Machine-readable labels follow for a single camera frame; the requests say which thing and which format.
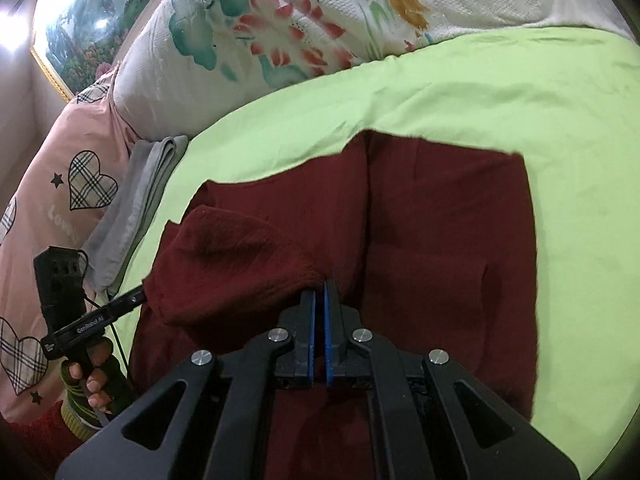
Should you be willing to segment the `red sleeve left forearm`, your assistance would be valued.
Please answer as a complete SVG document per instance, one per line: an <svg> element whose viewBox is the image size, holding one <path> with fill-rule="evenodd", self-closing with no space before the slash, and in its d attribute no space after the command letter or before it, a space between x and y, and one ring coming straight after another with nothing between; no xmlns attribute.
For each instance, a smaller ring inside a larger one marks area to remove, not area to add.
<svg viewBox="0 0 640 480"><path fill-rule="evenodd" d="M33 422L1 421L1 477L52 479L66 457L101 428L98 408L111 402L104 391L106 376L96 367L81 385L80 367L65 361L61 378L66 397Z"/></svg>

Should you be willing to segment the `left hand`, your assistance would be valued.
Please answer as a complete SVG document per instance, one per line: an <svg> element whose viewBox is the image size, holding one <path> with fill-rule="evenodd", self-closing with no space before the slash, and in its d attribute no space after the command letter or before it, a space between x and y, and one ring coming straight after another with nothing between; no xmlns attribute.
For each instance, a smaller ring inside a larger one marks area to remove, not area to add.
<svg viewBox="0 0 640 480"><path fill-rule="evenodd" d="M71 362L68 371L73 379L84 384L85 396L88 404L103 414L111 414L110 404L113 398L105 390L107 374L102 365L113 354L113 343L106 337L100 339L94 346L81 353L80 362Z"/></svg>

